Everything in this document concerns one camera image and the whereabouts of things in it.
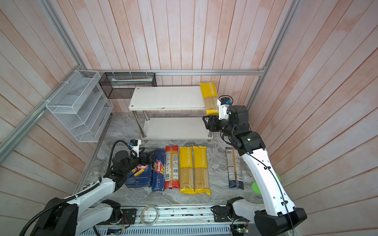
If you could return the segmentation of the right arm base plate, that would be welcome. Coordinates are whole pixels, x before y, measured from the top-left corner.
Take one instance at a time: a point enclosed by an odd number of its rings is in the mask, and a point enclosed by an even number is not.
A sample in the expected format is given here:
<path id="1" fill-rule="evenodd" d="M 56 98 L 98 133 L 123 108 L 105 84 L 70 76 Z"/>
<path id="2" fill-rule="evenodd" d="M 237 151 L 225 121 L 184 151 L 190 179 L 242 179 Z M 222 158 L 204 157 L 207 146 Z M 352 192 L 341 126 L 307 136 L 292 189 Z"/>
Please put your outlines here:
<path id="1" fill-rule="evenodd" d="M 211 212 L 214 215 L 215 222 L 231 222 L 235 219 L 231 208 L 228 206 L 212 206 Z"/>

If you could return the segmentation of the dark blue spaghetti bag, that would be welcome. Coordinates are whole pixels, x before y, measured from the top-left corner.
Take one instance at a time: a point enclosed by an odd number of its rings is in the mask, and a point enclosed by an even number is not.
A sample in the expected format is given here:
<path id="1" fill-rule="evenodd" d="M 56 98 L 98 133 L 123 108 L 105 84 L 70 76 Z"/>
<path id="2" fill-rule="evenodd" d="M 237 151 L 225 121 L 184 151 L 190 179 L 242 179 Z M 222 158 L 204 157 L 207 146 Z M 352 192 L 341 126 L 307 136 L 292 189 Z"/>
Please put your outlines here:
<path id="1" fill-rule="evenodd" d="M 226 148 L 226 158 L 229 188 L 244 189 L 241 157 L 238 150 L 234 148 Z"/>

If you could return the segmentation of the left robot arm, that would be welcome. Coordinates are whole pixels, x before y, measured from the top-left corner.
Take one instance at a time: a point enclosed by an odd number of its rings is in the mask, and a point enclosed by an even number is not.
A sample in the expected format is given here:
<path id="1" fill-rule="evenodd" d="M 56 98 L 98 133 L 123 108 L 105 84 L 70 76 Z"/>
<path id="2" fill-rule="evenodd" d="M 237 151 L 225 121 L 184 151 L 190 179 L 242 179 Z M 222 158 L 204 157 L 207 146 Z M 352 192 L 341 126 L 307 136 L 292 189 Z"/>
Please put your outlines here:
<path id="1" fill-rule="evenodd" d="M 66 197 L 50 200 L 45 208 L 29 220 L 20 232 L 24 236 L 31 226 L 32 236 L 77 236 L 97 224 L 125 223 L 121 205 L 105 197 L 119 190 L 130 178 L 130 172 L 139 165 L 152 164 L 156 151 L 146 152 L 141 140 L 115 141 L 126 150 L 110 152 L 103 177 L 86 189 Z"/>

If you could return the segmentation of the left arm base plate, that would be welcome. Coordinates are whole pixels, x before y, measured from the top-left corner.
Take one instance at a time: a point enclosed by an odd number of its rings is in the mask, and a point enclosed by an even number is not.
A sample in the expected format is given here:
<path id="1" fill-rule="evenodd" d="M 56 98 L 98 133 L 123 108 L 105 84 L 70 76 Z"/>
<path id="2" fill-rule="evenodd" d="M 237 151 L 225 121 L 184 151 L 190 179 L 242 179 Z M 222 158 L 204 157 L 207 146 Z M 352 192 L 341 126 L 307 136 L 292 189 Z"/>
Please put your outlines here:
<path id="1" fill-rule="evenodd" d="M 106 223 L 113 225 L 133 225 L 136 219 L 136 208 L 117 208 L 113 210 L 111 217 L 106 221 Z"/>

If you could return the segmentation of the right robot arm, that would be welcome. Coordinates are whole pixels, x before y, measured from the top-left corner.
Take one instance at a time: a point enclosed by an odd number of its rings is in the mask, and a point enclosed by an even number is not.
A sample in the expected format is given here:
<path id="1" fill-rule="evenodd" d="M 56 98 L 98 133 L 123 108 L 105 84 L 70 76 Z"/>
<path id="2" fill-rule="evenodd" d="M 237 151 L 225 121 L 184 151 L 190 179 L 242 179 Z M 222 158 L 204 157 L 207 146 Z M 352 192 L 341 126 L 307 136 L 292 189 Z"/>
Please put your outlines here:
<path id="1" fill-rule="evenodd" d="M 233 146 L 243 158 L 263 198 L 263 210 L 258 210 L 256 204 L 241 197 L 229 200 L 226 206 L 230 218 L 249 220 L 263 236 L 293 232 L 295 227 L 307 219 L 307 214 L 303 208 L 296 207 L 285 192 L 270 163 L 261 136 L 250 130 L 246 107 L 220 105 L 217 111 L 208 111 L 202 119 L 207 130 L 219 132 L 222 138 L 228 137 L 227 144 Z"/>

